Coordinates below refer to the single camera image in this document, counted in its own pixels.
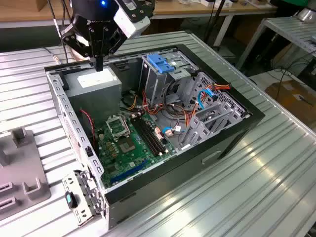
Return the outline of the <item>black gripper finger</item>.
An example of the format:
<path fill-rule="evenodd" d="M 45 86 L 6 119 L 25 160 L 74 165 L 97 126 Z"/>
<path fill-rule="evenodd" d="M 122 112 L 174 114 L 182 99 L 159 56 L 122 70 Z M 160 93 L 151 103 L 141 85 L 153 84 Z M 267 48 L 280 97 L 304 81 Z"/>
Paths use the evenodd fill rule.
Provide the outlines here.
<path fill-rule="evenodd" d="M 97 71 L 97 58 L 94 55 L 91 43 L 81 36 L 80 33 L 76 32 L 72 23 L 61 31 L 61 40 L 78 55 L 86 59 L 88 58 Z"/>
<path fill-rule="evenodd" d="M 100 52 L 97 57 L 97 71 L 103 70 L 103 59 L 114 54 L 118 48 L 125 42 L 126 35 L 117 28 L 103 27 L 102 38 L 100 44 Z"/>

